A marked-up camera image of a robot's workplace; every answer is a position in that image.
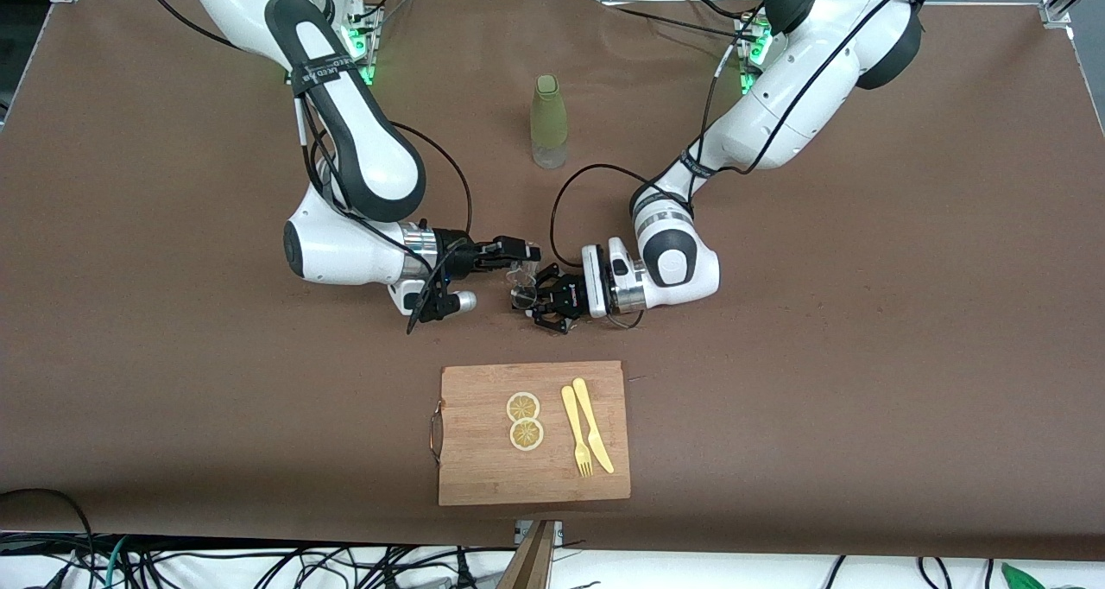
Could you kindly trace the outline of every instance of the yellow knife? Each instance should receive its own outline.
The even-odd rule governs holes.
[[[583,378],[576,378],[571,381],[571,388],[575,389],[576,399],[579,400],[583,416],[587,417],[587,428],[590,430],[587,433],[587,444],[590,444],[594,459],[603,470],[614,472],[614,465],[610,462],[610,455],[607,455],[607,448],[603,446],[602,437],[599,435],[599,427],[594,423],[594,411],[591,409],[591,396],[587,392],[587,381],[583,381]]]

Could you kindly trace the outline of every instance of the brown paper tablecloth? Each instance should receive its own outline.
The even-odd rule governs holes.
[[[66,491],[117,533],[502,544],[541,513],[588,547],[1105,556],[1105,140],[1033,7],[923,18],[898,81],[788,167],[697,197],[715,296],[559,337],[485,275],[474,313],[406,337],[382,286],[287,270],[306,180],[276,65],[152,0],[55,7],[0,134],[0,488]],[[666,167],[723,49],[591,0],[411,0],[373,91],[465,168],[474,235],[548,254],[566,177]],[[540,73],[567,98],[560,171],[529,157]],[[737,94],[727,74],[715,116]],[[414,218],[461,227],[414,141]],[[566,254],[630,239],[633,188],[582,177]],[[568,359],[624,361],[632,497],[439,508],[442,366]],[[75,527],[30,501],[0,526]]]

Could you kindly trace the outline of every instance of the metal handle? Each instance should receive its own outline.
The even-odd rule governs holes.
[[[438,408],[434,408],[433,414],[430,414],[430,455],[433,455],[433,463],[441,467],[441,452],[438,451],[439,445],[434,444],[434,440],[438,438],[438,430],[441,430],[441,442],[445,443],[445,422],[441,417],[441,409],[445,407],[445,401],[439,399]]]

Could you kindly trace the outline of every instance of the dried lemon slice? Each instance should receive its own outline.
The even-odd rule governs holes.
[[[545,440],[545,428],[533,417],[523,417],[511,425],[511,444],[518,451],[533,451]]]
[[[541,413],[541,401],[528,392],[516,392],[506,401],[506,416],[513,421],[536,419]]]

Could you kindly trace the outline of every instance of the velcro strap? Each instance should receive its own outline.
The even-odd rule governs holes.
[[[292,69],[292,93],[296,97],[306,91],[336,81],[341,71],[356,71],[357,65],[347,53],[332,53],[323,57],[312,57]]]
[[[716,169],[706,168],[704,165],[695,161],[694,157],[691,157],[691,151],[687,151],[686,148],[683,149],[683,152],[680,152],[680,164],[684,168],[687,168],[691,175],[697,176],[698,179],[709,179],[709,177],[717,175]]]

